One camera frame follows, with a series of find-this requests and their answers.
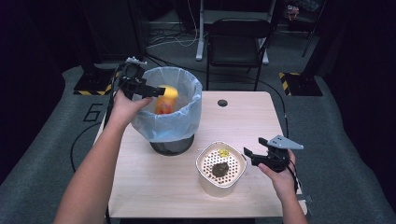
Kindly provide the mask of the person's right hand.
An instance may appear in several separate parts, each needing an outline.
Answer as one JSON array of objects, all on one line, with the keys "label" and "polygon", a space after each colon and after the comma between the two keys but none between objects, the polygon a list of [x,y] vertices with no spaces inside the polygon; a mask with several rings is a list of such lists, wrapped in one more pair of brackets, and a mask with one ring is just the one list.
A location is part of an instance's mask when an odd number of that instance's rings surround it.
[{"label": "person's right hand", "polygon": [[289,197],[291,195],[296,196],[295,190],[295,177],[296,177],[296,168],[295,168],[295,156],[293,152],[288,150],[290,156],[289,166],[282,172],[277,173],[267,167],[265,164],[259,164],[259,169],[266,174],[273,183],[274,189],[276,191],[276,195],[279,200],[282,198]]}]

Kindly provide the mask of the dark cabinet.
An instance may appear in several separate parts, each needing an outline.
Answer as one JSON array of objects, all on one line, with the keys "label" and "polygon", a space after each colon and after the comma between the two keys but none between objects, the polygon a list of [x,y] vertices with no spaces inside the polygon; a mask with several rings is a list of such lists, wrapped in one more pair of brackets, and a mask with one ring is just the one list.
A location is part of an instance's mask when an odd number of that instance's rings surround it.
[{"label": "dark cabinet", "polygon": [[78,0],[102,62],[142,59],[145,20],[140,0]]}]

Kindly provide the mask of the blue plastic bin liner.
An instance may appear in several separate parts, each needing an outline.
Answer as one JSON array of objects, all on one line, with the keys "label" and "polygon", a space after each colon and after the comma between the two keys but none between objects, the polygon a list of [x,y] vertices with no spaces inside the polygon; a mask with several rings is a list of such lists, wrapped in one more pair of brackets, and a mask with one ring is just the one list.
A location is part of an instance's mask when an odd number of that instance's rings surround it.
[{"label": "blue plastic bin liner", "polygon": [[171,114],[154,113],[157,98],[142,108],[131,124],[149,142],[173,142],[190,138],[199,127],[202,112],[202,84],[189,71],[177,67],[157,67],[143,75],[147,84],[177,89],[175,111]]}]

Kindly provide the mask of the black mesh trash bin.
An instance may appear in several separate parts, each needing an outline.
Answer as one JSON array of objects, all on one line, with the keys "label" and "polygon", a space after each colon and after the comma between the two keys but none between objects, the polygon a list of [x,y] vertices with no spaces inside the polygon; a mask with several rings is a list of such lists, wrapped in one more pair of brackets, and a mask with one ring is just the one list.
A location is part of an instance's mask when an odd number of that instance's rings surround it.
[{"label": "black mesh trash bin", "polygon": [[173,141],[173,142],[161,142],[152,143],[151,147],[159,154],[164,156],[176,156],[187,151],[194,141],[194,135],[189,138]]}]

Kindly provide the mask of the black folding chair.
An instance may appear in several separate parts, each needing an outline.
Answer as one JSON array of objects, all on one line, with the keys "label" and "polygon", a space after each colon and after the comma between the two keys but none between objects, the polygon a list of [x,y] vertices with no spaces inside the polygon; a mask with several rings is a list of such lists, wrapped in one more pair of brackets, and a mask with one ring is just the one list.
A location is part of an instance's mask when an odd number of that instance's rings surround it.
[{"label": "black folding chair", "polygon": [[214,21],[207,40],[206,81],[209,89],[210,67],[239,67],[257,69],[254,88],[257,90],[262,71],[266,42],[260,39],[270,36],[272,25],[263,19],[227,18]]}]

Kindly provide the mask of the yellow chip can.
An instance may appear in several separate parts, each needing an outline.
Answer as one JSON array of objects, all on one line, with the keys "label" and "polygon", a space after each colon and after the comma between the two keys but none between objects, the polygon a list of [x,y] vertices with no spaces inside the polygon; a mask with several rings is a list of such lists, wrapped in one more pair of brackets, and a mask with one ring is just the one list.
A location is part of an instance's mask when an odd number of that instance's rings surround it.
[{"label": "yellow chip can", "polygon": [[165,91],[163,95],[157,98],[154,113],[157,115],[171,114],[176,108],[178,91],[168,85],[162,85],[162,88],[165,88]]}]

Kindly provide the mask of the dark wet tea residue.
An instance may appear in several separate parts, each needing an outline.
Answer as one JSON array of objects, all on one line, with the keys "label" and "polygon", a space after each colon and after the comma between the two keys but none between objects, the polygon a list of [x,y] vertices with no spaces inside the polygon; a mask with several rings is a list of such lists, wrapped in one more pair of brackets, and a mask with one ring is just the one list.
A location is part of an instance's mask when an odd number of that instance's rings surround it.
[{"label": "dark wet tea residue", "polygon": [[226,176],[229,171],[229,164],[227,162],[216,163],[212,166],[212,175],[214,177]]}]

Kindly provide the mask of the beige strainer container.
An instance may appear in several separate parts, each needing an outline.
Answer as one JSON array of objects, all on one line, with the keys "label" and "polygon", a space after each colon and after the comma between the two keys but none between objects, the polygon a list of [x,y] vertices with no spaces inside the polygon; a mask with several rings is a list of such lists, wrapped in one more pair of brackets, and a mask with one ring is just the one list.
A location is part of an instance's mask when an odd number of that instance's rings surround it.
[{"label": "beige strainer container", "polygon": [[[219,156],[220,149],[228,149],[230,156]],[[226,176],[214,177],[212,166],[216,163],[227,162],[229,171]],[[237,181],[247,168],[247,160],[237,149],[225,142],[214,142],[204,149],[195,162],[202,189],[213,197],[226,197],[233,192]]]}]

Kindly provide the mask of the hazard striped stand base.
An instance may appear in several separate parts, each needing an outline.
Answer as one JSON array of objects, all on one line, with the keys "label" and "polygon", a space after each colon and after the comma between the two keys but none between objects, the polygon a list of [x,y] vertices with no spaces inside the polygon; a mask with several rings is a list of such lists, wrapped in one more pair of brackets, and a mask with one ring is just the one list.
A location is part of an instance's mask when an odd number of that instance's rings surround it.
[{"label": "hazard striped stand base", "polygon": [[322,96],[318,83],[313,77],[299,73],[279,73],[282,88],[288,96]]},{"label": "hazard striped stand base", "polygon": [[84,72],[74,87],[78,95],[107,95],[112,90],[114,73],[110,70],[100,70],[93,74]]}]

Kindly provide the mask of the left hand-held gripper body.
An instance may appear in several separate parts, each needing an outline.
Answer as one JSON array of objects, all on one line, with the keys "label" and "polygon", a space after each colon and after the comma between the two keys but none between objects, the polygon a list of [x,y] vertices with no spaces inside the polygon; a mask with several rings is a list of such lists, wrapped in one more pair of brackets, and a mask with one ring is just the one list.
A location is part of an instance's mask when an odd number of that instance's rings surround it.
[{"label": "left hand-held gripper body", "polygon": [[146,80],[143,79],[143,75],[145,70],[141,67],[141,65],[145,64],[146,62],[141,62],[136,57],[128,57],[123,64],[119,88],[122,89],[124,95],[130,100],[133,99],[135,94],[140,95],[142,98],[148,96],[144,90]]}]

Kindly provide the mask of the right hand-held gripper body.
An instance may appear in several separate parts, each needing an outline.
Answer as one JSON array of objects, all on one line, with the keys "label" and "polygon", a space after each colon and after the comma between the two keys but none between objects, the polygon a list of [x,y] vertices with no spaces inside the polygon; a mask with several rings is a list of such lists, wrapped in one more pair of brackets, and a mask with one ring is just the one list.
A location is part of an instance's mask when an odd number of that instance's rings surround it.
[{"label": "right hand-held gripper body", "polygon": [[284,171],[289,166],[289,149],[304,149],[303,145],[296,143],[282,135],[277,135],[274,138],[268,140],[268,145],[269,147],[267,148],[267,155],[265,156],[265,165],[277,173]]}]

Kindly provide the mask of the person's left hand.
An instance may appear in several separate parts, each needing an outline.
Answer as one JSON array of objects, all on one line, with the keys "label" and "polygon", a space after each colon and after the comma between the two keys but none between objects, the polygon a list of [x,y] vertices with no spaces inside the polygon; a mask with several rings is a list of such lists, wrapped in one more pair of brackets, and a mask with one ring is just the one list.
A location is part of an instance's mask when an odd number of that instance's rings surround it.
[{"label": "person's left hand", "polygon": [[125,128],[135,117],[135,115],[152,101],[151,97],[146,97],[138,101],[127,98],[122,90],[114,95],[114,105],[107,125],[117,129]]}]

